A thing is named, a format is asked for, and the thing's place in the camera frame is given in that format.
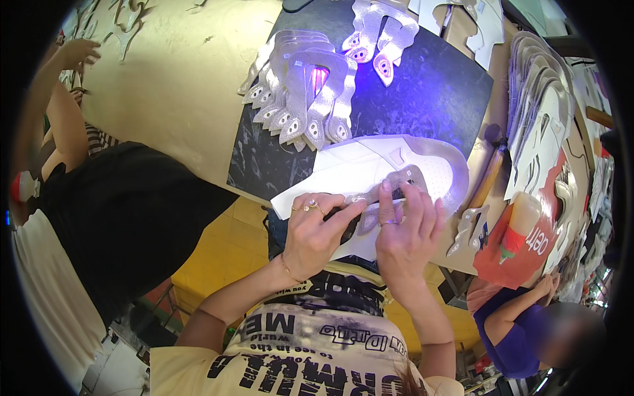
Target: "hair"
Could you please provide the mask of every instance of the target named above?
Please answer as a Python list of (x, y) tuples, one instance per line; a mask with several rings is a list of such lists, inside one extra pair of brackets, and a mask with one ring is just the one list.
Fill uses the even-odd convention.
[(606, 338), (605, 324), (601, 317), (588, 307), (580, 304), (567, 305), (566, 312), (560, 310), (559, 314), (581, 318), (584, 320), (585, 326), (573, 336), (566, 355), (556, 364), (556, 368), (574, 369), (596, 358), (603, 350)]
[(403, 359), (405, 369), (396, 369), (396, 374), (401, 378), (402, 396), (427, 396), (427, 389), (411, 371), (411, 361), (405, 357)]

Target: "black cutting board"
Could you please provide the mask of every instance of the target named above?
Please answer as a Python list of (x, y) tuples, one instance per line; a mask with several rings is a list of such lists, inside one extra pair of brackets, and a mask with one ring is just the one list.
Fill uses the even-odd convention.
[[(354, 32), (353, 2), (314, 0), (296, 13), (282, 10), (271, 35), (282, 29), (317, 30), (342, 52), (341, 44)], [(394, 81), (385, 88), (372, 62), (359, 64), (350, 116), (353, 136), (431, 137), (453, 144), (468, 158), (493, 79), (476, 62), (422, 27), (403, 52), (401, 66), (394, 69)], [(316, 152), (306, 147), (298, 153), (293, 146), (280, 146), (278, 136), (270, 136), (262, 124), (253, 123), (258, 111), (251, 104), (242, 110), (227, 183), (270, 200), (311, 175)]]

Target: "gold ring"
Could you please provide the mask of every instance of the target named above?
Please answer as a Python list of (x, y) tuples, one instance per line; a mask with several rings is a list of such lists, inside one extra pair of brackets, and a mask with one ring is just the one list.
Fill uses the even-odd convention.
[(322, 215), (324, 215), (324, 217), (326, 216), (326, 213), (320, 208), (319, 204), (317, 203), (317, 201), (315, 200), (310, 200), (308, 201), (309, 205), (311, 206), (310, 209), (319, 209), (319, 211), (321, 212)]

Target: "purple light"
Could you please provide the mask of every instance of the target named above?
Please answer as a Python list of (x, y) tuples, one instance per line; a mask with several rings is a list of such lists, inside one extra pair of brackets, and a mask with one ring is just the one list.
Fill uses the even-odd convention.
[(313, 69), (311, 79), (313, 81), (313, 94), (315, 95), (315, 97), (319, 95), (321, 89), (326, 84), (329, 73), (330, 72), (326, 68), (316, 67)]

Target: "hand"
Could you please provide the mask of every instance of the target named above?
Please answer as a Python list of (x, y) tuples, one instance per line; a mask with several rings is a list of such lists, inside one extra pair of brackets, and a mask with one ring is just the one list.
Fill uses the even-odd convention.
[(62, 45), (53, 55), (53, 58), (59, 60), (62, 70), (77, 70), (83, 63), (92, 64), (95, 62), (89, 56), (101, 58), (101, 55), (94, 50), (95, 47), (99, 46), (101, 44), (90, 40), (71, 40)]
[(535, 290), (538, 290), (540, 295), (547, 295), (550, 293), (550, 290), (553, 286), (553, 277), (550, 274), (544, 275), (537, 285), (534, 287)]
[(75, 102), (77, 102), (77, 106), (81, 106), (81, 100), (84, 97), (84, 93), (82, 91), (73, 91), (70, 93)]
[(378, 193), (378, 221), (382, 225), (377, 238), (378, 268), (397, 301), (402, 293), (411, 293), (410, 286), (416, 287), (413, 282), (424, 282), (423, 269), (444, 229), (441, 200), (433, 204), (427, 193), (408, 183), (403, 183), (401, 190), (407, 199), (403, 222), (402, 216), (394, 212), (392, 186), (387, 179)]
[(559, 272), (556, 272), (554, 275), (552, 275), (552, 288), (550, 289), (550, 293), (555, 295), (555, 292), (557, 291), (557, 288), (559, 287), (559, 281), (561, 281), (561, 274)]
[(304, 210), (314, 200), (324, 214), (344, 202), (341, 194), (303, 194), (295, 198), (294, 210), (288, 220), (286, 249), (282, 259), (293, 277), (305, 280), (317, 275), (330, 261), (332, 253), (339, 247), (341, 236), (348, 224), (367, 206), (365, 201), (353, 203), (335, 213), (328, 221), (318, 208)]

